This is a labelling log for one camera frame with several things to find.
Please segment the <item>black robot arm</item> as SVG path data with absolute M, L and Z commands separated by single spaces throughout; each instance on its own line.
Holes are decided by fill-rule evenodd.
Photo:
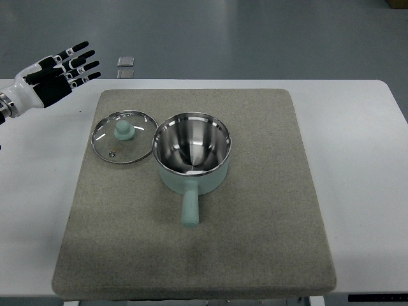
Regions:
M 0 109 L 0 124 L 5 123 L 6 121 L 6 116 L 8 115 L 7 109 L 4 107 L 3 104 L 1 104 L 1 109 Z

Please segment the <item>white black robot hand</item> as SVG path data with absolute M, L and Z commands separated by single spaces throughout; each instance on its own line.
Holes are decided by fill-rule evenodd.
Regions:
M 99 61 L 87 62 L 95 54 L 84 41 L 62 52 L 50 55 L 20 71 L 14 83 L 1 89 L 1 104 L 8 111 L 7 118 L 16 118 L 32 108 L 48 108 L 74 89 L 101 76 L 92 71 Z

